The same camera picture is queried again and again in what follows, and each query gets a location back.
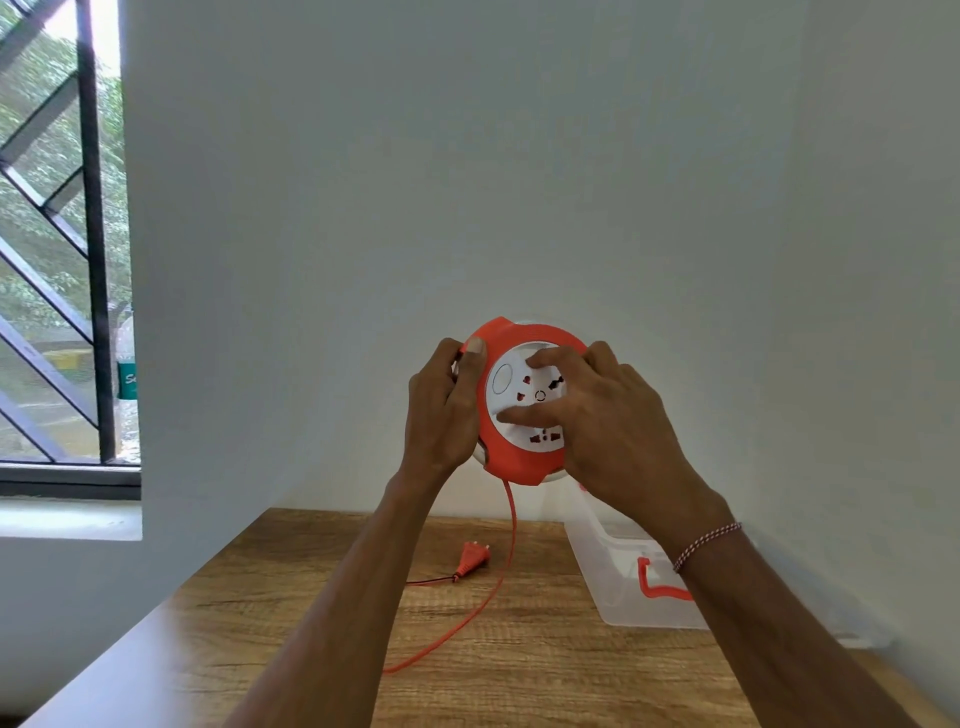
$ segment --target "table top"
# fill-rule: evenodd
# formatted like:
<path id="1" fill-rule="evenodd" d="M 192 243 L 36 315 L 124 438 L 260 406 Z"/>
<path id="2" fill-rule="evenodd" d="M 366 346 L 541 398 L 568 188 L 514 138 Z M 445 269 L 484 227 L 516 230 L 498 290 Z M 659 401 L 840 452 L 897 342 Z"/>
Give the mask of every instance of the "table top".
<path id="1" fill-rule="evenodd" d="M 366 517 L 273 509 L 27 721 L 27 728 L 220 725 L 265 667 Z M 464 541 L 490 569 L 408 589 L 388 664 L 433 642 L 486 595 L 510 524 L 428 520 L 411 578 L 456 569 Z M 955 723 L 876 655 L 855 653 L 922 726 Z M 610 627 L 564 528 L 522 522 L 497 598 L 450 642 L 385 676 L 374 725 L 756 726 L 709 632 Z"/>

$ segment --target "orange plug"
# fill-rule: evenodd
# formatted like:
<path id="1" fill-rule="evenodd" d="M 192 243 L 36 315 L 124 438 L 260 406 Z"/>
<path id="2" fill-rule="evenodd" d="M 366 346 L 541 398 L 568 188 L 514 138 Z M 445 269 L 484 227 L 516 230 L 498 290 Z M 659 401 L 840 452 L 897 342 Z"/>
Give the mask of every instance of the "orange plug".
<path id="1" fill-rule="evenodd" d="M 459 581 L 471 571 L 476 571 L 490 561 L 490 547 L 480 546 L 475 541 L 464 544 L 464 552 L 460 555 L 460 566 L 453 574 L 453 580 Z"/>

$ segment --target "black wire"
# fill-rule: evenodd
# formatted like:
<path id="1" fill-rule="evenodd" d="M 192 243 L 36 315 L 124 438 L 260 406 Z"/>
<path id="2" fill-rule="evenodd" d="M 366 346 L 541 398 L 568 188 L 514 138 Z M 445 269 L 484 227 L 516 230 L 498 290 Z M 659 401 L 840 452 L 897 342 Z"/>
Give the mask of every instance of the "black wire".
<path id="1" fill-rule="evenodd" d="M 453 581 L 452 576 L 438 576 L 436 579 L 422 579 L 421 581 L 408 581 L 406 586 L 418 586 L 420 584 L 436 584 L 441 581 Z"/>

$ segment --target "forearm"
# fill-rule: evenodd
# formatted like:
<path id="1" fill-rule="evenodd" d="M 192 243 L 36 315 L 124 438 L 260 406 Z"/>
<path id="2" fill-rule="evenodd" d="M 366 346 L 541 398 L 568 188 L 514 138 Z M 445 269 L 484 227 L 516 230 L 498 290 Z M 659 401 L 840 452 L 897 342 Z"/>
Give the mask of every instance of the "forearm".
<path id="1" fill-rule="evenodd" d="M 349 553 L 227 722 L 370 724 L 396 608 L 439 486 L 395 475 Z"/>
<path id="2" fill-rule="evenodd" d="M 732 522 L 721 498 L 699 510 L 697 535 Z M 698 530 L 693 523 L 685 528 Z M 762 725 L 915 725 L 742 532 L 695 551 L 683 577 Z"/>

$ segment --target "water bottle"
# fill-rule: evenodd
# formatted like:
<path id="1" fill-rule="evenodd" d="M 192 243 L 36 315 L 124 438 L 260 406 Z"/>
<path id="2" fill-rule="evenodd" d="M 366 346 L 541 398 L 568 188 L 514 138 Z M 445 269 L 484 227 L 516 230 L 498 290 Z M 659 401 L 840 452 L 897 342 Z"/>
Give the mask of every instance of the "water bottle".
<path id="1" fill-rule="evenodd" d="M 117 460 L 140 462 L 140 423 L 136 406 L 136 360 L 133 348 L 133 314 L 117 331 Z"/>

